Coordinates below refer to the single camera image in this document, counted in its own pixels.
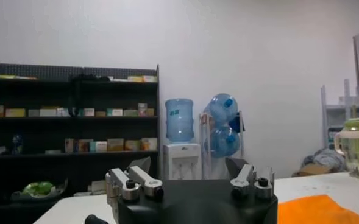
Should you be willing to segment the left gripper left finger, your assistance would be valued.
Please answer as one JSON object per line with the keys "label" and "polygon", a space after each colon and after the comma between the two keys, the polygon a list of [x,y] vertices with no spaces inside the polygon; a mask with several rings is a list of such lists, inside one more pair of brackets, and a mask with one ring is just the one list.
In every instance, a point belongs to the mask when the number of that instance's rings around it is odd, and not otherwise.
{"label": "left gripper left finger", "polygon": [[146,198],[161,201],[164,196],[163,183],[148,174],[151,158],[134,160],[125,171],[110,169],[105,174],[107,204],[116,210],[118,200],[137,201],[141,193]]}

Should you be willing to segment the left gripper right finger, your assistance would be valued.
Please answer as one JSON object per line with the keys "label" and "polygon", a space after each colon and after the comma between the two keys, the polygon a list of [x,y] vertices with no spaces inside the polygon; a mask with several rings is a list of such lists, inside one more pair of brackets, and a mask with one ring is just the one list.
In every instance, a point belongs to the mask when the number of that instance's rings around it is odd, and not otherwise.
{"label": "left gripper right finger", "polygon": [[271,167],[256,171],[254,166],[243,159],[226,158],[227,170],[232,179],[232,196],[240,200],[250,195],[261,200],[274,196],[274,172]]}

